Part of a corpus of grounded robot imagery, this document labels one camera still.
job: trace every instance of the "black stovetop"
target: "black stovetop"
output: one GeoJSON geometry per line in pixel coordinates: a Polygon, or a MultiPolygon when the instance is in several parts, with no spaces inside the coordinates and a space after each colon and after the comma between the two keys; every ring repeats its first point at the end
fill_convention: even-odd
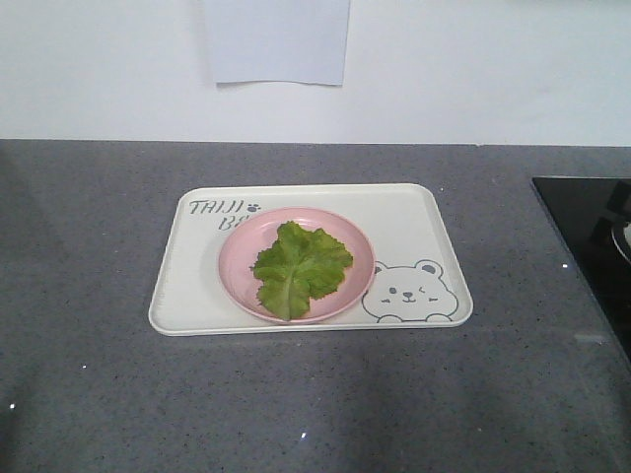
{"type": "Polygon", "coordinates": [[[628,218],[631,178],[535,177],[534,185],[631,358],[631,264],[613,242],[628,218]]]}

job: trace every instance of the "lettuce leaf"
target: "lettuce leaf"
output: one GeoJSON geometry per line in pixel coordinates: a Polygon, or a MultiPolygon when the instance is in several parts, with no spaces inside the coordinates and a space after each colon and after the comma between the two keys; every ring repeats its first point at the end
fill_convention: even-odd
{"type": "Polygon", "coordinates": [[[256,294],[261,304],[290,320],[309,311],[311,298],[337,291],[353,255],[323,229],[310,232],[293,221],[278,227],[277,235],[270,248],[258,253],[252,272],[263,282],[256,294]]]}

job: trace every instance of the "serving tray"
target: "serving tray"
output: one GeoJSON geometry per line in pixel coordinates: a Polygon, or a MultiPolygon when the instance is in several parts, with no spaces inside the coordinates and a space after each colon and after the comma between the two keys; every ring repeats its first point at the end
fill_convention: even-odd
{"type": "Polygon", "coordinates": [[[454,327],[473,302],[432,193],[411,183],[199,188],[177,204],[149,307],[165,335],[454,327]],[[263,210],[334,212],[369,238],[373,285],[355,306],[320,323],[281,325],[242,310],[222,286],[221,247],[239,223],[263,210]]]}

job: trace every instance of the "cartoon bear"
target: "cartoon bear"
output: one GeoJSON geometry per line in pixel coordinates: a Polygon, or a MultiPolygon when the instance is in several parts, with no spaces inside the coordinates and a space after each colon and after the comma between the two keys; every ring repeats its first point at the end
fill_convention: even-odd
{"type": "Polygon", "coordinates": [[[375,281],[362,306],[377,322],[451,321],[457,298],[441,279],[443,268],[429,259],[388,267],[377,261],[375,281]]]}

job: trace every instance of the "white paper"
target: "white paper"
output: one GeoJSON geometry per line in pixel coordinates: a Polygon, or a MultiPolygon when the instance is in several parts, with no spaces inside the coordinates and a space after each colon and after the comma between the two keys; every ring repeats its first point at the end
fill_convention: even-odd
{"type": "Polygon", "coordinates": [[[205,0],[217,83],[340,86],[350,0],[205,0]]]}

